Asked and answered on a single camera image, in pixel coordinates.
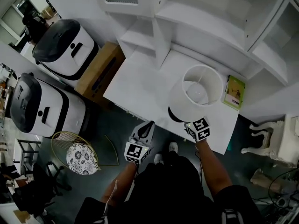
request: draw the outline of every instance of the book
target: book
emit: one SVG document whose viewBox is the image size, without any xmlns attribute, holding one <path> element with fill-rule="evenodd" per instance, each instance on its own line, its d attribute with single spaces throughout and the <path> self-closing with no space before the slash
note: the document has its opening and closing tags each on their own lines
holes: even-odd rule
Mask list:
<svg viewBox="0 0 299 224">
<path fill-rule="evenodd" d="M 225 88 L 223 103 L 236 110 L 240 110 L 243 102 L 244 91 L 245 83 L 236 77 L 229 75 Z"/>
</svg>

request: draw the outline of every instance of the patterned cushion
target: patterned cushion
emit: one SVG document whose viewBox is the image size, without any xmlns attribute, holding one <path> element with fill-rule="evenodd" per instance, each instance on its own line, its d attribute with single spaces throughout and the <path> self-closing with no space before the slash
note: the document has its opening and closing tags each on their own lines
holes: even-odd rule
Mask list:
<svg viewBox="0 0 299 224">
<path fill-rule="evenodd" d="M 99 170 L 93 150 L 86 144 L 75 143 L 66 153 L 70 170 L 81 175 L 91 175 Z"/>
</svg>

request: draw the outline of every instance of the box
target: box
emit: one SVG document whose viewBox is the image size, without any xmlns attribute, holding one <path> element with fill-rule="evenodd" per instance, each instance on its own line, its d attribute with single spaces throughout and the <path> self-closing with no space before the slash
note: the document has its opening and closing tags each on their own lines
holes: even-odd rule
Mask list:
<svg viewBox="0 0 299 224">
<path fill-rule="evenodd" d="M 244 90 L 244 82 L 231 75 L 228 76 L 228 82 L 225 88 L 223 103 L 236 110 L 240 110 L 243 102 Z"/>
<path fill-rule="evenodd" d="M 13 212 L 21 223 L 26 223 L 26 220 L 30 218 L 30 214 L 26 211 L 15 210 Z"/>
<path fill-rule="evenodd" d="M 119 45 L 106 42 L 79 79 L 75 91 L 106 108 L 109 101 L 103 94 L 125 59 Z"/>
</svg>

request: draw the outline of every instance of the white robot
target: white robot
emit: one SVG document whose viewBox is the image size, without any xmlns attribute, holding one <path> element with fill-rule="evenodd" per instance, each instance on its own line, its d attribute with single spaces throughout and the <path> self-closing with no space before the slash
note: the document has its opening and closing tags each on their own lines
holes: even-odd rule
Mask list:
<svg viewBox="0 0 299 224">
<path fill-rule="evenodd" d="M 136 126 L 126 144 L 125 158 L 129 162 L 142 164 L 150 153 L 150 146 L 155 130 L 155 122 L 147 121 Z"/>
</svg>

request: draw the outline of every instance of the white desk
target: white desk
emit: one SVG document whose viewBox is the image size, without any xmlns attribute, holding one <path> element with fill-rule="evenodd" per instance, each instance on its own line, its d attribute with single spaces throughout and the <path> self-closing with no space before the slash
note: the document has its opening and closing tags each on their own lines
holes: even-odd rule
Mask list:
<svg viewBox="0 0 299 224">
<path fill-rule="evenodd" d="M 21 175 L 22 171 L 23 150 L 17 139 L 14 140 L 14 156 L 13 160 L 19 163 L 14 163 L 17 172 Z"/>
<path fill-rule="evenodd" d="M 185 71 L 201 62 L 171 50 L 160 70 L 150 64 L 141 64 L 126 59 L 104 97 L 116 105 L 142 117 L 172 133 L 194 142 L 184 130 L 183 123 L 173 121 L 168 115 L 168 96 L 173 85 Z M 203 112 L 210 121 L 211 135 L 207 139 L 212 150 L 224 154 L 237 121 L 239 112 L 218 102 Z"/>
</svg>

